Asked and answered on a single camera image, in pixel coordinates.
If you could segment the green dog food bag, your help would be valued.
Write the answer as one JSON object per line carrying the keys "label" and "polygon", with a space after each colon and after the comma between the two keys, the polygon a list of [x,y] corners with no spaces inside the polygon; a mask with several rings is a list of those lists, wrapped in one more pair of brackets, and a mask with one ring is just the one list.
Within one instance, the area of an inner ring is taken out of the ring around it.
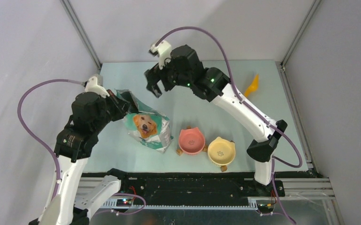
{"label": "green dog food bag", "polygon": [[123,118],[128,134],[141,145],[165,153],[173,140],[170,119],[140,101],[129,90],[117,90],[116,96],[124,99],[123,94],[132,94],[139,110],[139,113],[128,113]]}

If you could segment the orange plastic food scoop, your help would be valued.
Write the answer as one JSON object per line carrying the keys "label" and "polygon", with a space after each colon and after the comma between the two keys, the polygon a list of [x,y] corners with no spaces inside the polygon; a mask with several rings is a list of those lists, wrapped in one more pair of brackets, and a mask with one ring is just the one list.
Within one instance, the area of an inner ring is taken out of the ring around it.
{"label": "orange plastic food scoop", "polygon": [[259,74],[256,74],[251,84],[244,91],[244,96],[247,98],[251,93],[257,91],[259,88]]}

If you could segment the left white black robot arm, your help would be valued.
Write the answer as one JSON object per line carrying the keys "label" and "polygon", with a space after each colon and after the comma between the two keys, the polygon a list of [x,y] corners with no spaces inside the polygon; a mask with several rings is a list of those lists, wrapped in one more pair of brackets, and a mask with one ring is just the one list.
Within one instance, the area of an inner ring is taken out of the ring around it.
{"label": "left white black robot arm", "polygon": [[98,135],[110,122],[138,111],[130,95],[117,95],[111,90],[103,96],[84,92],[75,97],[71,108],[72,115],[57,135],[53,151],[60,167],[60,178],[56,182],[58,193],[47,202],[39,218],[30,221],[31,225],[87,225],[112,195],[125,195],[130,189],[128,180],[107,175],[83,199],[75,199]]}

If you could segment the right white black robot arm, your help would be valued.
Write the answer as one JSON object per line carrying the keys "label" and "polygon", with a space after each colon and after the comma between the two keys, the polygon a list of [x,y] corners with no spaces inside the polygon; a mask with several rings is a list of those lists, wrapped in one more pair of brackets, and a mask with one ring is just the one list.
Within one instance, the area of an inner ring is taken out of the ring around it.
{"label": "right white black robot arm", "polygon": [[192,90],[200,99],[222,108],[232,115],[253,136],[247,154],[255,162],[254,189],[261,196],[273,190],[272,155],[286,128],[283,120],[275,121],[261,112],[243,97],[230,77],[216,67],[204,67],[197,53],[188,45],[175,49],[162,41],[153,44],[149,53],[158,57],[158,63],[147,70],[147,90],[159,98],[162,91],[158,82],[162,82],[165,91],[175,86]]}

